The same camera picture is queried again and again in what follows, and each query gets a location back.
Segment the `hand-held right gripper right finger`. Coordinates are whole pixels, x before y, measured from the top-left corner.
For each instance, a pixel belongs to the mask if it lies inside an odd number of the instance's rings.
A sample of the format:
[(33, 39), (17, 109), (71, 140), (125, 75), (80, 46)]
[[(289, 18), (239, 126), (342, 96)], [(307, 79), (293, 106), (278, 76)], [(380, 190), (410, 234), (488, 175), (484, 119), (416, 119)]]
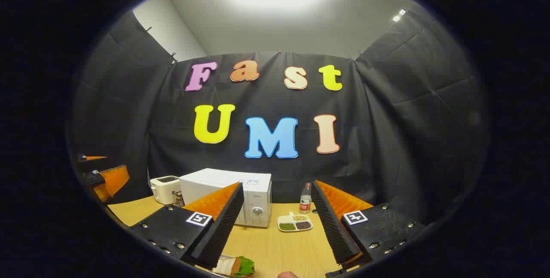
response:
[(426, 227), (387, 202), (371, 205), (319, 180), (312, 184), (311, 197), (340, 266), (363, 266), (387, 258)]

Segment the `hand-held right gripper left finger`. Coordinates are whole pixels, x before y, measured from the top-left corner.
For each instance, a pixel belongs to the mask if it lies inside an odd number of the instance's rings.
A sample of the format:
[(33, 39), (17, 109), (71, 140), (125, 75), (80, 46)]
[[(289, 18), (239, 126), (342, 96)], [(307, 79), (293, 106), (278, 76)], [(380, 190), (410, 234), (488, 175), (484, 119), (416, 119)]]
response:
[(171, 258), (213, 269), (244, 203), (236, 182), (187, 206), (165, 205), (129, 227), (129, 232)]

